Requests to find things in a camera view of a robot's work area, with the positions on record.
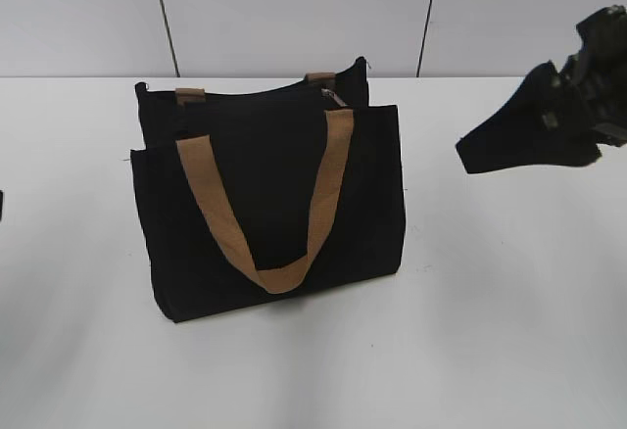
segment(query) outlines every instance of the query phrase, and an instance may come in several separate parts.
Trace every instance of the table surface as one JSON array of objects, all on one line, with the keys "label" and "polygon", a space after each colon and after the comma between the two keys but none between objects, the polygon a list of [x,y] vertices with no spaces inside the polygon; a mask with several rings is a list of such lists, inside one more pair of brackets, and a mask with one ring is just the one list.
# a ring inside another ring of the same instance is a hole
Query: table surface
[{"label": "table surface", "polygon": [[627,427],[627,149],[470,176],[455,143],[519,79],[374,79],[401,118],[398,274],[174,325],[127,160],[136,81],[0,79],[0,427]]}]

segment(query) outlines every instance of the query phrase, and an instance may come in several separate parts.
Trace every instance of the zipper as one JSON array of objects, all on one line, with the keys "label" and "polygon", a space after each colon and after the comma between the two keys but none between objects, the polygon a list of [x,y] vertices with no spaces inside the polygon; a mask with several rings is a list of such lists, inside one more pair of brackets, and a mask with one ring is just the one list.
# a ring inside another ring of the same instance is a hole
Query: zipper
[{"label": "zipper", "polygon": [[321,88],[321,90],[322,96],[332,99],[333,101],[335,101],[335,104],[337,104],[340,108],[346,108],[348,106],[348,104],[342,101],[342,98],[340,98],[337,94],[335,94],[335,92],[331,91],[330,89]]}]

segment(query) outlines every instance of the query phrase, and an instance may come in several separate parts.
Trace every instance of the brown leather tab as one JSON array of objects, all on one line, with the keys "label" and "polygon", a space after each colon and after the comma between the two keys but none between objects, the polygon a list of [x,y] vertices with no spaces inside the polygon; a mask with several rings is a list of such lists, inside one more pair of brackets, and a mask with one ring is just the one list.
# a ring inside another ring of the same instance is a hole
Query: brown leather tab
[{"label": "brown leather tab", "polygon": [[305,75],[305,81],[307,83],[317,83],[326,89],[335,91],[335,73],[328,71],[321,71],[318,73],[307,73]]},{"label": "brown leather tab", "polygon": [[257,270],[255,266],[248,242],[224,190],[211,137],[205,135],[176,141],[189,187],[224,256],[270,294],[289,292],[301,285],[335,221],[355,122],[350,109],[326,111],[325,114],[327,141],[310,203],[307,253],[276,269]]},{"label": "brown leather tab", "polygon": [[203,88],[176,88],[176,104],[184,106],[185,103],[204,103],[205,90]]}]

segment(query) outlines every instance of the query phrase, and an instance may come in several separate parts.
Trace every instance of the white wall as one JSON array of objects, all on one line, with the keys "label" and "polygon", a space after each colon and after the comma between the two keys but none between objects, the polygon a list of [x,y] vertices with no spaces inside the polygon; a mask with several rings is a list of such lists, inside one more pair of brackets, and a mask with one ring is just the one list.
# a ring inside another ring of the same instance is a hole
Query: white wall
[{"label": "white wall", "polygon": [[158,0],[0,0],[0,76],[174,75]]},{"label": "white wall", "polygon": [[[183,76],[413,76],[429,0],[165,0]],[[522,75],[627,0],[434,0],[421,75]],[[0,76],[173,76],[159,0],[0,0]]]},{"label": "white wall", "polygon": [[581,47],[575,25],[627,0],[434,0],[421,75],[522,75]]},{"label": "white wall", "polygon": [[358,55],[415,76],[428,0],[165,0],[181,75],[295,76]]}]

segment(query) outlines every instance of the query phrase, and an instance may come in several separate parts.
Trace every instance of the black tote bag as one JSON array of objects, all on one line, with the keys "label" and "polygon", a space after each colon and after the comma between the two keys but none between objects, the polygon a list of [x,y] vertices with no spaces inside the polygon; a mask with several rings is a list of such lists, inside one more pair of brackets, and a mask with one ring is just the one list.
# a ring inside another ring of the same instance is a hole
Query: black tote bag
[{"label": "black tote bag", "polygon": [[[176,91],[148,91],[146,83],[137,83],[135,93],[139,103],[139,123],[146,147],[160,146],[177,138],[189,136],[189,127],[184,125],[183,106],[194,101],[207,101],[216,104],[216,109],[227,114],[232,107],[247,105],[254,109],[260,102],[287,99],[304,101],[307,95],[317,98],[321,88],[335,93],[349,106],[368,106],[368,83],[366,78],[367,61],[358,57],[353,65],[344,71],[307,73],[294,84],[252,94],[205,93],[202,89],[181,88]],[[331,98],[326,98],[327,108],[336,106]]]},{"label": "black tote bag", "polygon": [[309,89],[255,105],[187,102],[179,115],[193,134],[131,153],[168,318],[396,272],[405,235],[397,109],[328,106]]}]

